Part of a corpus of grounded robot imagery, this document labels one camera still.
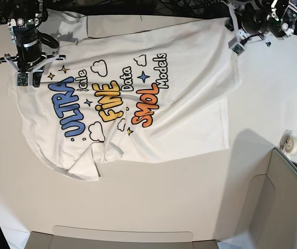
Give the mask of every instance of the white t-shirt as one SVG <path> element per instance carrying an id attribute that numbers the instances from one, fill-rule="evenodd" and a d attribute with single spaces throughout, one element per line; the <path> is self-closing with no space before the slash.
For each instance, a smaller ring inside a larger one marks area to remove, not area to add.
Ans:
<path id="1" fill-rule="evenodd" d="M 9 85 L 23 134 L 46 165 L 85 181 L 98 181 L 95 163 L 228 148 L 231 38 L 216 19 L 64 46 L 67 61 L 47 67 L 39 88 Z"/>

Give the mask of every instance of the white table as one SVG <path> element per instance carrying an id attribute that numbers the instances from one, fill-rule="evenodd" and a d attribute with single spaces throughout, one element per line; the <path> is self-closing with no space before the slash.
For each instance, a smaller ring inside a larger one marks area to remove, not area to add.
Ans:
<path id="1" fill-rule="evenodd" d="M 170 17 L 90 17 L 89 36 L 132 33 L 191 21 Z M 16 53 L 0 26 L 0 57 Z M 249 181 L 265 174 L 286 129 L 297 135 L 297 37 L 248 46 L 244 82 L 229 96 L 230 149 L 161 164 L 99 165 L 99 182 L 79 182 L 44 166 L 21 134 L 0 65 L 0 225 L 12 248 L 29 231 L 55 225 L 115 231 L 190 231 L 194 240 L 231 237 Z"/>

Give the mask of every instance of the tape roll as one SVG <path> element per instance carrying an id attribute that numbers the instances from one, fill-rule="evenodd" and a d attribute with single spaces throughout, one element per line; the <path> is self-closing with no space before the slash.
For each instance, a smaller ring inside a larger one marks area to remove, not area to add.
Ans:
<path id="1" fill-rule="evenodd" d="M 284 145 L 284 150 L 290 155 L 297 155 L 297 137 L 291 135 L 288 142 Z"/>

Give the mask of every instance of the wire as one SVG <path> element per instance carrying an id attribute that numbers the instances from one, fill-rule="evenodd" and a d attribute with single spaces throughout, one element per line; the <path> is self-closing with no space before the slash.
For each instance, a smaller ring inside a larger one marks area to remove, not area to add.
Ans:
<path id="1" fill-rule="evenodd" d="M 95 6 L 100 5 L 100 4 L 103 4 L 103 3 L 105 3 L 105 4 L 111 4 L 113 2 L 114 2 L 114 0 L 104 0 L 104 1 L 101 1 L 101 2 L 99 2 L 97 4 L 95 4 Z"/>
<path id="2" fill-rule="evenodd" d="M 47 5 L 46 8 L 53 9 L 53 10 L 62 10 L 62 6 L 67 5 L 75 0 L 59 0 L 50 5 Z"/>
<path id="3" fill-rule="evenodd" d="M 257 7 L 258 7 L 259 9 L 263 9 L 263 6 L 262 6 L 262 4 L 260 3 L 260 0 L 254 0 L 254 2 L 255 2 L 255 4 L 257 5 Z"/>
<path id="4" fill-rule="evenodd" d="M 253 37 L 256 37 L 256 36 L 260 36 L 260 35 L 263 35 L 264 33 L 258 33 L 258 34 L 255 34 L 255 35 L 250 35 L 249 37 L 245 38 L 244 40 L 241 40 L 241 44 L 245 44 L 248 42 L 248 40 L 250 40 L 251 38 Z"/>
<path id="5" fill-rule="evenodd" d="M 218 16 L 217 9 L 206 8 L 220 3 L 221 0 L 159 0 L 158 3 L 172 12 L 173 16 L 203 18 L 205 15 Z"/>

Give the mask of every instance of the orange lettering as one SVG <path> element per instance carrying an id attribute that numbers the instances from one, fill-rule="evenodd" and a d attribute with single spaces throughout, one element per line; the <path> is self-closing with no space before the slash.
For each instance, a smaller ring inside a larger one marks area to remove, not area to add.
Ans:
<path id="1" fill-rule="evenodd" d="M 140 100 L 150 105 L 154 105 L 158 102 L 158 98 L 152 94 L 143 94 L 140 96 Z"/>
<path id="2" fill-rule="evenodd" d="M 136 125 L 136 124 L 138 124 L 138 123 L 140 123 L 140 122 L 142 122 L 144 120 L 145 120 L 145 122 L 142 123 L 142 126 L 144 128 L 151 126 L 152 123 L 153 123 L 153 118 L 151 116 L 149 116 L 149 115 L 145 115 L 143 117 L 134 116 L 132 118 L 131 122 L 132 122 L 132 124 Z"/>
<path id="3" fill-rule="evenodd" d="M 154 112 L 151 112 L 151 109 L 159 109 L 158 105 L 149 105 L 145 103 L 137 103 L 137 107 L 141 109 L 134 113 L 134 115 L 138 117 L 142 117 L 144 115 L 153 115 Z"/>
<path id="4" fill-rule="evenodd" d="M 159 88 L 156 83 L 152 84 L 152 89 L 143 89 L 143 90 L 138 90 L 138 94 L 158 94 L 159 93 Z"/>

